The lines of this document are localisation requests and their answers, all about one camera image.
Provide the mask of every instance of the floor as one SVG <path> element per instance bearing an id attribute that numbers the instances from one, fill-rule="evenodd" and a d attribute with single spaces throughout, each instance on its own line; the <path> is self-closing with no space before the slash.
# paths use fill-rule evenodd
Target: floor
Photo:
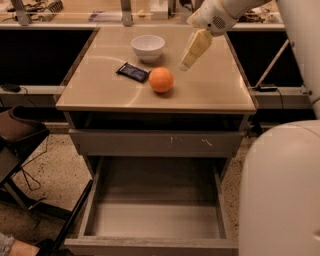
<path id="1" fill-rule="evenodd" d="M 238 239 L 239 185 L 242 164 L 253 141 L 254 138 L 243 139 L 222 182 L 226 212 L 229 216 L 234 240 Z M 84 160 L 77 154 L 69 135 L 53 132 L 33 156 L 35 159 L 25 165 L 24 169 L 41 184 L 41 187 L 36 181 L 29 178 L 31 191 L 20 172 L 14 179 L 21 190 L 33 199 L 46 198 L 45 202 L 49 204 L 71 209 L 90 179 L 90 175 Z M 68 233 L 68 237 L 76 237 L 81 223 L 81 215 L 82 212 Z M 13 234 L 17 239 L 33 244 L 46 238 L 55 239 L 63 225 L 61 220 L 45 215 L 36 215 L 41 219 L 41 222 L 34 227 L 34 222 L 23 210 L 3 202 L 0 204 L 0 216 L 2 220 L 0 232 Z"/>

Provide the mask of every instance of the chair leg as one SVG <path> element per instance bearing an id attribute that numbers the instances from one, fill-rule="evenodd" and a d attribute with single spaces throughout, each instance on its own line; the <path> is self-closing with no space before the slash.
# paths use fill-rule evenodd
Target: chair leg
<path id="1" fill-rule="evenodd" d="M 29 211 L 29 208 L 27 207 L 27 205 L 23 202 L 23 200 L 19 197 L 19 195 L 14 191 L 14 189 L 10 186 L 10 184 L 5 183 L 3 184 L 3 187 L 14 198 L 14 200 L 19 204 L 19 206 L 27 212 L 27 214 L 35 223 L 34 226 L 37 226 L 40 221 L 36 217 L 34 217 L 34 215 Z"/>

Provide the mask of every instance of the cabinet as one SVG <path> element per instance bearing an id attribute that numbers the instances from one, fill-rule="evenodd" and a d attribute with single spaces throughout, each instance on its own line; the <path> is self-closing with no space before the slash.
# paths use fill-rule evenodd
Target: cabinet
<path id="1" fill-rule="evenodd" d="M 224 37 L 188 72 L 177 67 L 194 30 L 184 25 L 102 26 L 56 106 L 94 184 L 77 255 L 236 255 L 220 181 L 255 112 Z M 143 64 L 130 42 L 155 34 L 161 58 Z M 174 89 L 156 94 L 115 71 L 165 66 Z"/>

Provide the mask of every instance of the orange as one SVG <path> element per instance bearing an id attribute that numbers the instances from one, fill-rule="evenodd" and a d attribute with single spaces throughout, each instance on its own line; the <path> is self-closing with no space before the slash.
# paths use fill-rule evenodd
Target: orange
<path id="1" fill-rule="evenodd" d="M 174 77 L 167 68 L 159 67 L 151 71 L 149 83 L 152 89 L 158 93 L 165 93 L 172 89 Z"/>

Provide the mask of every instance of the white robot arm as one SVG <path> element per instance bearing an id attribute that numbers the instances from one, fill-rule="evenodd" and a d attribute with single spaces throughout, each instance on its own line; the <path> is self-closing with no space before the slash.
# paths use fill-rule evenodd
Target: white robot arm
<path id="1" fill-rule="evenodd" d="M 200 28 L 191 35 L 178 67 L 187 71 L 210 47 L 212 36 L 223 35 L 248 10 L 271 0 L 205 0 L 187 22 Z"/>
<path id="2" fill-rule="evenodd" d="M 208 29 L 213 36 L 224 34 L 232 28 L 247 11 L 271 0 L 206 0 L 190 16 L 188 23 L 194 27 Z"/>

